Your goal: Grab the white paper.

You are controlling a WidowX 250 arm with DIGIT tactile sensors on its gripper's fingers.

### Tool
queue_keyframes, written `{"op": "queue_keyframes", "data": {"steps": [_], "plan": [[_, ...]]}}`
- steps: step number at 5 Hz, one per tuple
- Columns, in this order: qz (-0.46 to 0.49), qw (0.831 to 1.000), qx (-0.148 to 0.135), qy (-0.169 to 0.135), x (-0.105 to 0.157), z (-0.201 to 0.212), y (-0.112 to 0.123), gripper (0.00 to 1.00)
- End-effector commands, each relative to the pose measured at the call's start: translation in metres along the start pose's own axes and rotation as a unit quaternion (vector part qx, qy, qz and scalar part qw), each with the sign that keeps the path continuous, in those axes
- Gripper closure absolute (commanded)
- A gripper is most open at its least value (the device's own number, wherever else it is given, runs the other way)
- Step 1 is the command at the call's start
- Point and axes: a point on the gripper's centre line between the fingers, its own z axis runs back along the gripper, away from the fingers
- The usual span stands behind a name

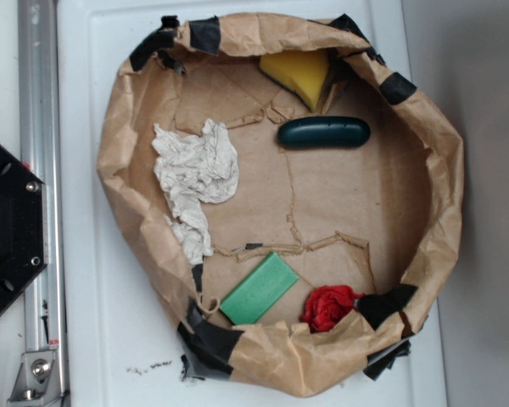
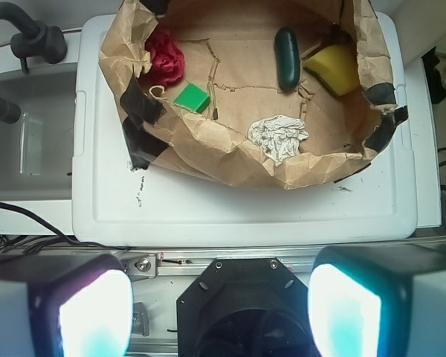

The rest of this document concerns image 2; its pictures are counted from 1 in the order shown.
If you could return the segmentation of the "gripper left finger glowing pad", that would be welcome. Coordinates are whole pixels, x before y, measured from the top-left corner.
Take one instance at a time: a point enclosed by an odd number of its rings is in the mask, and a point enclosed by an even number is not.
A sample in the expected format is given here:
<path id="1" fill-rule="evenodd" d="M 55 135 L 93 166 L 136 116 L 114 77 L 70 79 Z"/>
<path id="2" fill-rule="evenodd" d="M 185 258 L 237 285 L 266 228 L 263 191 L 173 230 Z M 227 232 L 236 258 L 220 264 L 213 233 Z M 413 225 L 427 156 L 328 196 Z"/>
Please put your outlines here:
<path id="1" fill-rule="evenodd" d="M 132 316 L 112 254 L 0 254 L 0 356 L 124 356 Z"/>

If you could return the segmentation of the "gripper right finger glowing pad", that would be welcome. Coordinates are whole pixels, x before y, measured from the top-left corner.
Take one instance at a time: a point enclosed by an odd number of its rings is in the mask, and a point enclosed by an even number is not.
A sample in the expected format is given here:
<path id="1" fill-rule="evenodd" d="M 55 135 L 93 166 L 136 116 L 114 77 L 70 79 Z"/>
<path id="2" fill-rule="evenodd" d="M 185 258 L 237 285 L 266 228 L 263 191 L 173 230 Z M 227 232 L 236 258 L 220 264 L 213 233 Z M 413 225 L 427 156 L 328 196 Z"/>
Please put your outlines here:
<path id="1" fill-rule="evenodd" d="M 322 356 L 446 356 L 446 243 L 323 248 L 308 319 Z"/>

